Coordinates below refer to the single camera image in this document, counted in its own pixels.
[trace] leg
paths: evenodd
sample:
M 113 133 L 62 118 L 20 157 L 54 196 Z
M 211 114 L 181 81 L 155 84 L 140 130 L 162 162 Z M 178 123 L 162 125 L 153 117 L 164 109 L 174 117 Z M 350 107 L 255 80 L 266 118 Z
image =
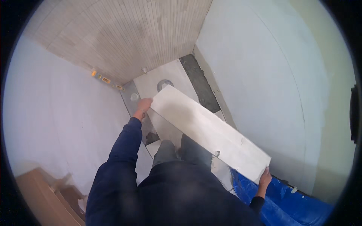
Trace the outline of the leg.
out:
M 175 146 L 170 140 L 162 141 L 157 153 L 155 154 L 152 167 L 163 162 L 177 161 Z
M 181 159 L 211 170 L 212 154 L 185 134 L 181 139 Z

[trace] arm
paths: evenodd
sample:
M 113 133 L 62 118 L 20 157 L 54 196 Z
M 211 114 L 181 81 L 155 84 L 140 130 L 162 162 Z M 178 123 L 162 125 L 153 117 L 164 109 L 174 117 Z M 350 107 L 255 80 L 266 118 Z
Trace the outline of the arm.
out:
M 269 183 L 272 181 L 272 176 L 269 173 L 269 167 L 265 168 L 264 173 L 260 177 L 259 188 L 255 194 L 255 197 L 251 200 L 249 205 L 257 214 L 260 213 L 261 208 L 264 205 L 264 199 L 266 194 L 266 189 L 268 188 Z
M 99 167 L 90 190 L 86 225 L 134 224 L 141 214 L 137 197 L 137 152 L 141 144 L 141 120 L 152 103 L 140 100 L 138 109 L 114 143 L 108 161 Z

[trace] large rectangular tile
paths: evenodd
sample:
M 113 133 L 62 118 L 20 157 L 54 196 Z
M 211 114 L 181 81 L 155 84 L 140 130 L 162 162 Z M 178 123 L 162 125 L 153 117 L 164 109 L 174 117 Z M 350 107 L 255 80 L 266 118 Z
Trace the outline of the large rectangular tile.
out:
M 270 164 L 270 156 L 259 147 L 198 102 L 170 85 L 154 97 L 151 108 L 199 145 L 257 184 L 265 167 Z

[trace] floor tile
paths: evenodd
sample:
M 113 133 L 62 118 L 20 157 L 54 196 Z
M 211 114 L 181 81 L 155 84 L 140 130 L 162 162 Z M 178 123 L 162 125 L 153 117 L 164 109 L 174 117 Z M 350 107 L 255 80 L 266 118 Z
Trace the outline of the floor tile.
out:
M 197 94 L 178 59 L 134 79 L 140 98 L 154 97 L 158 93 L 157 84 L 163 79 L 170 80 L 175 88 L 198 102 Z M 171 140 L 176 149 L 178 149 L 181 146 L 182 132 L 152 109 L 150 109 L 147 114 L 149 115 L 159 138 L 161 140 Z M 225 121 L 221 110 L 215 114 Z M 152 158 L 156 154 L 161 144 L 161 140 L 146 146 Z M 221 181 L 226 190 L 231 190 L 233 186 L 229 166 L 216 157 L 212 159 L 211 165 L 211 172 Z
M 148 153 L 146 146 L 141 142 L 138 150 L 138 159 L 136 163 L 136 183 L 139 185 L 150 174 L 153 164 L 153 159 Z
M 154 97 L 158 93 L 157 84 L 163 79 L 170 80 L 175 88 L 198 102 L 197 94 L 178 59 L 134 79 L 140 98 Z M 181 146 L 182 132 L 152 109 L 147 114 L 159 138 L 172 141 L 178 149 Z

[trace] blue plastic sheet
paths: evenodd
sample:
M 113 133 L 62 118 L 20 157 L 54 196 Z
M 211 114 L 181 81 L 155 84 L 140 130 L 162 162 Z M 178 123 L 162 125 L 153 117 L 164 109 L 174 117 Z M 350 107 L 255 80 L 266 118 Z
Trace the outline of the blue plastic sheet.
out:
M 239 199 L 249 205 L 258 186 L 231 169 L 234 177 L 234 189 Z M 276 178 L 271 180 L 265 196 L 260 217 L 266 226 L 312 226 L 323 225 L 333 207 L 318 199 L 291 193 L 292 188 Z

